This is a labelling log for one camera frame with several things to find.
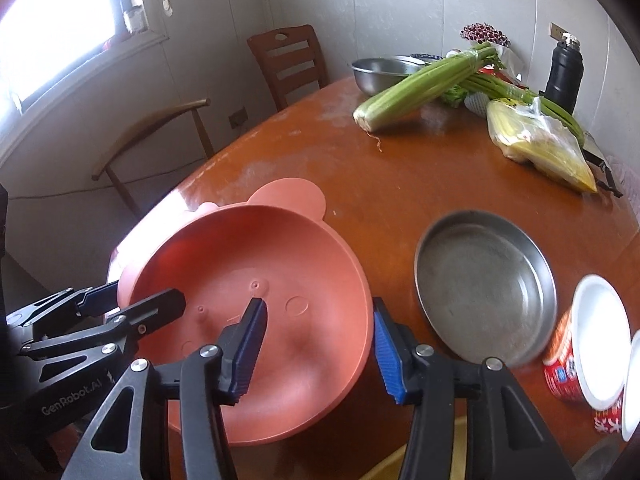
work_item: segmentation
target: metal bowl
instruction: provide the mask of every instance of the metal bowl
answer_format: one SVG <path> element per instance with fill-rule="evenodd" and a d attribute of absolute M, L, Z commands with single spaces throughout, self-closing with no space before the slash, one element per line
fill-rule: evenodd
<path fill-rule="evenodd" d="M 426 65 L 420 59 L 408 56 L 369 57 L 351 63 L 356 85 L 368 96 L 399 83 Z"/>
<path fill-rule="evenodd" d="M 484 211 L 436 222 L 415 254 L 415 285 L 440 338 L 466 361 L 523 365 L 556 323 L 556 286 L 540 249 L 520 228 Z"/>

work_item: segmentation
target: cup lid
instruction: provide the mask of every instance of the cup lid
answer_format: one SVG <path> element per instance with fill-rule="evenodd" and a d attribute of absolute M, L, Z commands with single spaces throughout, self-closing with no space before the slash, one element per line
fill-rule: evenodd
<path fill-rule="evenodd" d="M 620 396 L 628 372 L 631 334 L 625 307 L 613 286 L 589 274 L 572 304 L 575 371 L 587 402 L 606 410 Z"/>
<path fill-rule="evenodd" d="M 640 422 L 640 330 L 631 342 L 631 356 L 622 399 L 622 438 L 631 438 Z"/>

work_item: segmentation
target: window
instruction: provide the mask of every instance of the window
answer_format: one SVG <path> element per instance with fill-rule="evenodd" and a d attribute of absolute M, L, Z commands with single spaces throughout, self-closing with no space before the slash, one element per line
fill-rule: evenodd
<path fill-rule="evenodd" d="M 57 81 L 127 37 L 131 0 L 16 0 L 0 22 L 0 78 L 22 110 Z"/>

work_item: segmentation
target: red label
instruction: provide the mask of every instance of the red label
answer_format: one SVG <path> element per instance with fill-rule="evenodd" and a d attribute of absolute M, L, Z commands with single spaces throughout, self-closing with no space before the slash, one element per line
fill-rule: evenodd
<path fill-rule="evenodd" d="M 568 338 L 566 351 L 562 351 L 552 364 L 545 365 L 546 385 L 558 399 L 584 400 L 578 374 L 575 371 L 574 343 Z"/>
<path fill-rule="evenodd" d="M 608 410 L 594 412 L 593 425 L 599 433 L 622 432 L 622 394 Z"/>

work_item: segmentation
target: chair leg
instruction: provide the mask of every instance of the chair leg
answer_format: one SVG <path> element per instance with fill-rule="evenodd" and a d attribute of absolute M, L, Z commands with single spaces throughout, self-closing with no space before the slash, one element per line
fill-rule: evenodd
<path fill-rule="evenodd" d="M 104 168 L 104 171 L 111 179 L 111 182 L 113 182 L 113 187 L 116 189 L 116 191 L 120 195 L 120 198 L 125 203 L 125 205 L 133 213 L 136 219 L 142 220 L 142 217 L 144 215 L 142 214 L 142 211 L 138 207 L 138 204 L 136 204 L 135 200 L 133 200 L 133 197 L 130 195 L 129 191 L 124 186 L 124 184 L 121 183 L 120 179 L 116 176 L 116 174 L 113 173 L 111 166 L 106 166 Z"/>
<path fill-rule="evenodd" d="M 204 148 L 204 153 L 207 155 L 207 158 L 211 158 L 216 154 L 213 150 L 213 145 L 211 143 L 211 139 L 207 135 L 207 131 L 204 127 L 204 123 L 200 118 L 200 114 L 196 109 L 191 110 L 191 114 L 193 115 L 193 122 L 196 123 L 196 130 L 198 131 L 198 136 L 200 137 L 200 142 L 202 143 L 202 147 Z"/>

